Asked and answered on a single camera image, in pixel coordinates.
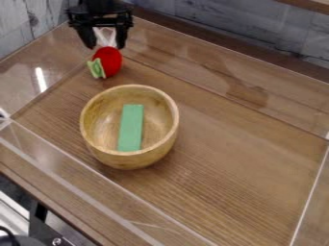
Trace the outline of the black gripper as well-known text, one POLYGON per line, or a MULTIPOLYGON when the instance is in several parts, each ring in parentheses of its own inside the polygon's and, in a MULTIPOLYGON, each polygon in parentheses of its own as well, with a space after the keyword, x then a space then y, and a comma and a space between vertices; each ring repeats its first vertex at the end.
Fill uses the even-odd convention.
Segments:
POLYGON ((96 46, 92 27, 115 27, 116 48, 124 48, 134 22, 132 7, 122 0, 79 0, 79 4, 67 9, 67 15, 69 26, 77 29, 88 49, 96 46))

